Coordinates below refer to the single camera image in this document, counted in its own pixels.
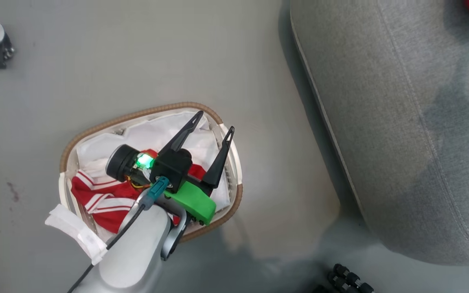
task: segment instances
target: gray ottoman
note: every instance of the gray ottoman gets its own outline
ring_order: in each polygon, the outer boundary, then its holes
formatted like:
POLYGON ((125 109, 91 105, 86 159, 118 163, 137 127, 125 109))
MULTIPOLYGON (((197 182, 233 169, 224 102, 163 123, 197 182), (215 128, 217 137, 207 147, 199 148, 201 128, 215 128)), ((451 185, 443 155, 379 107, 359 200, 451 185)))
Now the gray ottoman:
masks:
POLYGON ((462 0, 292 0, 296 42, 369 228, 469 263, 469 14, 462 0))

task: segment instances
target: floor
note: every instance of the floor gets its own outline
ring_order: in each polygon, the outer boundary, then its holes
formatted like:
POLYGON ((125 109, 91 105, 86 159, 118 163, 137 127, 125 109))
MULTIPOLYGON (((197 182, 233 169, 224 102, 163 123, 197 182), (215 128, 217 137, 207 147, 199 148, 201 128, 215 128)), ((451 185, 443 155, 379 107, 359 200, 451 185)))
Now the floor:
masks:
POLYGON ((428 265, 371 235, 292 42, 286 0, 0 0, 17 54, 0 71, 0 292, 62 293, 89 259, 45 226, 79 132, 195 101, 236 127, 235 217, 179 245, 156 292, 306 293, 341 262, 377 292, 469 293, 469 267, 428 265))

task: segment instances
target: laundry basket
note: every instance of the laundry basket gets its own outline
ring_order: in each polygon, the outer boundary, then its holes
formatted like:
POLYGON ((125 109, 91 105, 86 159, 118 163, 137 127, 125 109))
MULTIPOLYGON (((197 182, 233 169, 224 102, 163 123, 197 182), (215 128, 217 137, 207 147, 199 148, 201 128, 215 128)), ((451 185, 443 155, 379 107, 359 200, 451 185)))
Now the laundry basket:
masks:
MULTIPOLYGON (((97 228, 93 217, 89 215, 84 207, 77 202, 71 193, 71 180, 79 169, 79 161, 77 157, 77 146, 103 133, 119 133, 128 126, 135 125, 144 120, 155 119, 168 114, 176 114, 184 111, 204 111, 204 117, 208 120, 210 128, 213 131, 217 144, 220 144, 227 133, 227 127, 224 126, 222 119, 209 107, 199 103, 185 102, 171 104, 161 107, 155 107, 124 115, 122 117, 99 124, 93 128, 77 135, 65 148, 61 157, 60 175, 59 175, 59 197, 61 204, 80 217, 88 227, 98 235, 97 228)), ((242 168, 240 166, 240 158, 234 140, 231 142, 229 156, 224 166, 224 172, 227 178, 230 204, 226 208, 217 211, 209 226, 201 226, 198 223, 191 223, 186 229, 181 241, 188 241, 204 233, 207 233, 221 224, 225 223, 238 209, 242 200, 242 168)))

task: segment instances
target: green block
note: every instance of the green block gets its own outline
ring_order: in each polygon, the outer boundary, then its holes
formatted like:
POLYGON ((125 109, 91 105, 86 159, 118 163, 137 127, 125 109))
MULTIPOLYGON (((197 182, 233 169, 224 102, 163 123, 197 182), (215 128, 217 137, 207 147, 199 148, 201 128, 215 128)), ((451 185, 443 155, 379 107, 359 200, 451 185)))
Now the green block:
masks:
POLYGON ((199 187, 184 182, 177 193, 164 191, 168 198, 172 198, 186 209, 197 221, 209 225, 215 215, 216 203, 208 197, 199 187))

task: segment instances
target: led light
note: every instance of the led light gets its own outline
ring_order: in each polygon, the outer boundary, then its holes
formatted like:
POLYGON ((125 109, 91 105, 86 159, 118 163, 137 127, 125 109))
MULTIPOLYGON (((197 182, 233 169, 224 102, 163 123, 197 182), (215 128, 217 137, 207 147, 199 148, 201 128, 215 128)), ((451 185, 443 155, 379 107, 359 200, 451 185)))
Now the led light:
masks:
POLYGON ((151 168, 151 165, 153 164, 153 158, 148 156, 147 154, 142 154, 140 157, 138 157, 136 164, 137 166, 151 168))

